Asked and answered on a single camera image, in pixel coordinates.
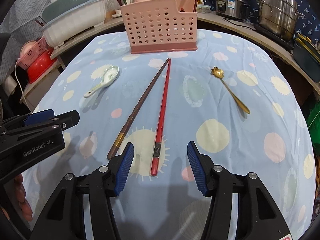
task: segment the human hand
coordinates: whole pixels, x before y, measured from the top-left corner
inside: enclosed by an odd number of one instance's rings
[[[26,200],[26,191],[24,189],[22,182],[23,182],[22,174],[19,174],[17,177],[14,178],[15,194],[16,194],[17,200],[19,202],[19,206],[21,208],[23,217],[28,222],[31,222],[32,221],[32,209],[30,207],[30,204]],[[10,219],[8,213],[3,208],[2,208],[2,211],[4,212],[7,219]]]

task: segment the ceramic spoon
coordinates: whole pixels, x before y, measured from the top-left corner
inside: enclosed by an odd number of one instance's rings
[[[88,98],[89,96],[93,95],[96,91],[102,88],[106,88],[110,86],[115,80],[119,73],[119,67],[118,66],[111,66],[108,69],[105,70],[101,82],[96,85],[95,87],[91,88],[87,93],[85,93],[83,96],[84,98]]]
[[[236,101],[236,103],[238,104],[238,106],[243,110],[245,111],[247,114],[250,114],[250,110],[249,108],[247,108],[245,106],[244,103],[242,103],[242,101],[236,97],[236,95],[229,89],[229,87],[227,86],[227,84],[223,81],[223,77],[224,77],[224,74],[223,74],[223,70],[222,69],[218,69],[217,67],[214,67],[212,70],[211,70],[211,74],[214,75],[216,78],[219,78],[221,80],[221,82],[224,84],[224,86],[226,87],[226,89],[229,91],[229,93],[232,95],[233,99]]]

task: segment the gold spoon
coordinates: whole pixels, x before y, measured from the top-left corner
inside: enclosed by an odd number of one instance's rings
[[[238,106],[243,110],[245,111],[247,114],[250,114],[250,110],[249,108],[247,108],[245,106],[244,103],[242,103],[242,101],[236,97],[236,95],[229,89],[229,87],[227,86],[227,84],[223,81],[223,77],[224,77],[224,74],[223,74],[223,70],[222,69],[218,69],[217,67],[214,67],[212,70],[211,70],[211,75],[214,75],[216,78],[219,78],[222,82],[222,84],[224,84],[224,86],[226,87],[226,89],[229,91],[229,93],[232,95],[233,99],[236,101],[236,103],[238,104]]]

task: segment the metal screw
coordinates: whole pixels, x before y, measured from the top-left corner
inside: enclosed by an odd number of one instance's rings
[[[254,172],[250,172],[249,173],[249,178],[250,179],[256,179],[257,178],[257,174],[255,174]]]
[[[213,167],[213,169],[214,169],[216,172],[221,172],[221,171],[222,171],[222,167],[219,166],[219,165],[215,165],[215,166]]]
[[[68,173],[66,176],[64,176],[66,180],[71,180],[73,178],[73,175],[71,173]]]
[[[102,172],[102,173],[105,173],[105,172],[107,172],[108,170],[109,170],[109,168],[108,168],[107,166],[101,166],[101,167],[99,168],[99,171]]]

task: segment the white cable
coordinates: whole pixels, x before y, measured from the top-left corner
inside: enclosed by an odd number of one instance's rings
[[[19,80],[18,80],[18,78],[17,78],[16,68],[17,68],[17,63],[16,63],[16,65],[14,66],[14,75],[16,76],[16,79],[17,79],[17,82],[18,82],[19,87],[20,87],[20,89],[21,89],[22,96],[23,96],[23,99],[24,99],[24,101],[25,101],[25,103],[26,103],[26,106],[28,107],[29,111],[31,111],[31,109],[30,109],[30,107],[29,107],[29,105],[28,105],[28,103],[27,103],[27,100],[26,100],[26,98],[24,97],[23,90],[22,90],[22,86],[21,86],[21,84],[20,84],[20,82],[19,82]]]
[[[316,114],[316,116],[314,117],[314,119],[312,120],[311,124],[309,125],[308,129],[310,128],[310,126],[312,125],[313,121],[316,119],[316,117],[318,116],[318,114]]]

